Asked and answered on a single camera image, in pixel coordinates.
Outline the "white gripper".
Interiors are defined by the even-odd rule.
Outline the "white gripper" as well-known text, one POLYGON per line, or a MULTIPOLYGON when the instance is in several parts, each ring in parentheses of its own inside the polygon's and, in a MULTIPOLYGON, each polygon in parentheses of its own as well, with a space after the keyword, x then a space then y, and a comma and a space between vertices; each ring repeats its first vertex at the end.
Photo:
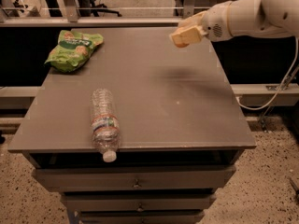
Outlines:
POLYGON ((231 1, 220 3, 207 11, 196 13, 180 21, 177 30, 170 35, 171 41, 174 44, 184 43, 190 45, 199 43, 204 36, 213 42, 231 39, 232 35, 228 25, 229 6, 231 4, 231 1))

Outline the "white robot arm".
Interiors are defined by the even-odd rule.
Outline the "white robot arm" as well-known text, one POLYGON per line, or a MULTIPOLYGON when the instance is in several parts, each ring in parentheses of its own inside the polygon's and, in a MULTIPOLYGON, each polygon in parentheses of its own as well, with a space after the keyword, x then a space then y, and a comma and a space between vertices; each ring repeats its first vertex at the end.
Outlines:
POLYGON ((299 0, 236 0, 217 4, 178 23, 170 35, 184 48, 207 38, 212 42, 237 36, 299 37, 299 0))

